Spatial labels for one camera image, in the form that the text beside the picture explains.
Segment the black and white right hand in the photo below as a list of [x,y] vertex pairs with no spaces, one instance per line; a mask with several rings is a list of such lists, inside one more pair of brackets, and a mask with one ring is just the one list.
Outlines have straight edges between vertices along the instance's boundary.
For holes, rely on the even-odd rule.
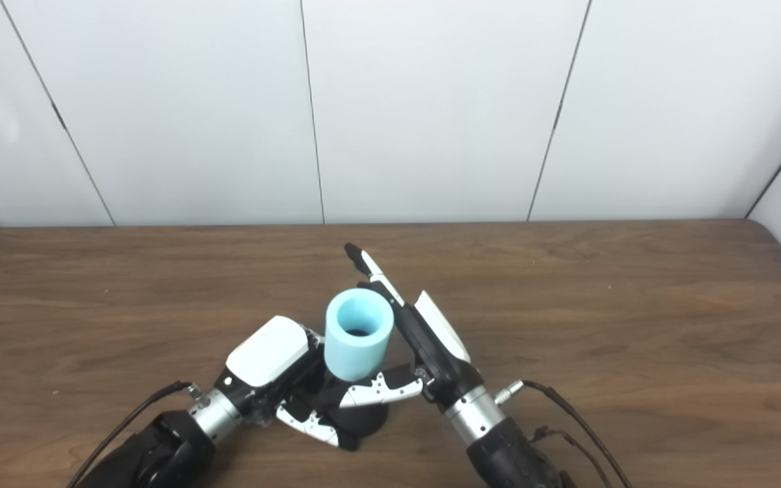
[[428,293],[421,291],[415,303],[406,302],[366,250],[351,242],[344,245],[344,250],[367,278],[357,287],[375,291],[393,310],[394,326],[414,354],[413,368],[422,370],[422,396],[428,403],[444,413],[484,385],[462,340]]

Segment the black and white left hand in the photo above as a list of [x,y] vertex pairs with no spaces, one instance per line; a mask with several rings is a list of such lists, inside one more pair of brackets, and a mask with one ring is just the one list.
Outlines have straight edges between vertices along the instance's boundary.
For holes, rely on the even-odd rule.
[[327,367],[323,336],[284,316],[274,316],[225,361],[199,420],[217,443],[242,424],[273,420],[345,451],[359,442],[314,407]]

